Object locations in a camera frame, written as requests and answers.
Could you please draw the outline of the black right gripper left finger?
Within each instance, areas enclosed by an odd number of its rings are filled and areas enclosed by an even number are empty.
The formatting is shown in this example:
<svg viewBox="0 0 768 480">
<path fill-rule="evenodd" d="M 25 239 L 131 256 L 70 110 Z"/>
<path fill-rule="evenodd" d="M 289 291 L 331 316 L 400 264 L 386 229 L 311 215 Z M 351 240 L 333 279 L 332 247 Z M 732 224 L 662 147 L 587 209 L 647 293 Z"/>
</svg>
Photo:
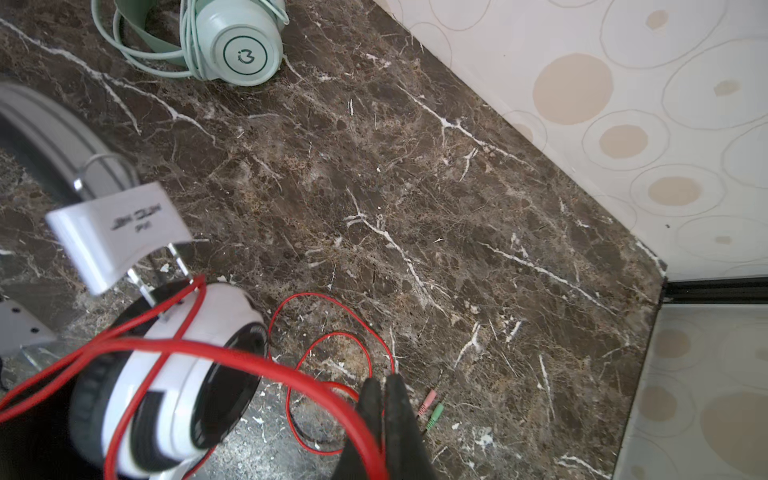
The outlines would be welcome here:
<svg viewBox="0 0 768 480">
<path fill-rule="evenodd" d="M 381 450 L 382 392 L 375 378 L 364 381 L 354 407 L 360 427 L 347 433 L 341 457 L 332 479 L 383 479 L 384 457 Z"/>
</svg>

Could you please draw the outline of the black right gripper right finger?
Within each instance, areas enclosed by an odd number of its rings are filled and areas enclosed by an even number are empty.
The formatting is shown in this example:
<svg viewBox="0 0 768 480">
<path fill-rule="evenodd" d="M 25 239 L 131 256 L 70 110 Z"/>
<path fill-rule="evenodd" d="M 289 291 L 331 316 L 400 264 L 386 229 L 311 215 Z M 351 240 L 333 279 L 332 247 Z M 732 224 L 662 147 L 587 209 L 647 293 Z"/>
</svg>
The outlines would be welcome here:
<svg viewBox="0 0 768 480">
<path fill-rule="evenodd" d="M 437 479 L 399 374 L 386 378 L 384 410 L 384 449 L 389 478 Z"/>
</svg>

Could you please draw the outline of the white black red-cable headphones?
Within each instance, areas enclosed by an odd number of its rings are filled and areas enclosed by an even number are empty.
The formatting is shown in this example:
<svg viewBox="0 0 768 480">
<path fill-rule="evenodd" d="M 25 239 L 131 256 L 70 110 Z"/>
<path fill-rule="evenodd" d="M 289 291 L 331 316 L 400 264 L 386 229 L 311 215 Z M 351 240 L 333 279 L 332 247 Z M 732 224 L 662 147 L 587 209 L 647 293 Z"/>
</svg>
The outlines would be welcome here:
<svg viewBox="0 0 768 480">
<path fill-rule="evenodd" d="M 122 277 L 140 297 L 85 345 L 1 402 L 5 479 L 188 479 L 243 418 L 261 381 L 300 392 L 346 433 L 360 390 L 276 363 L 273 328 L 229 283 L 185 273 L 150 287 L 134 268 L 191 233 L 166 191 L 78 115 L 1 87 L 1 145 L 60 202 L 46 220 L 88 290 Z"/>
</svg>

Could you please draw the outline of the mint green headphones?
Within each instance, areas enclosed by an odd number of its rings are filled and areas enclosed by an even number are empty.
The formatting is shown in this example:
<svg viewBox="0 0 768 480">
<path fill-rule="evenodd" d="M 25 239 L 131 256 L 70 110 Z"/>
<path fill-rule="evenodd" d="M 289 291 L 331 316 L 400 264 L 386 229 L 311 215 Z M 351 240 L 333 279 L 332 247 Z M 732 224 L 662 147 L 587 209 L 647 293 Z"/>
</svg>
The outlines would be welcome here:
<svg viewBox="0 0 768 480">
<path fill-rule="evenodd" d="M 160 78 L 222 80 L 253 87 L 270 80 L 283 60 L 282 31 L 290 24 L 283 1 L 215 0 L 178 3 L 177 44 L 146 27 L 156 1 L 116 1 L 111 28 L 90 3 L 98 32 L 135 68 Z"/>
</svg>

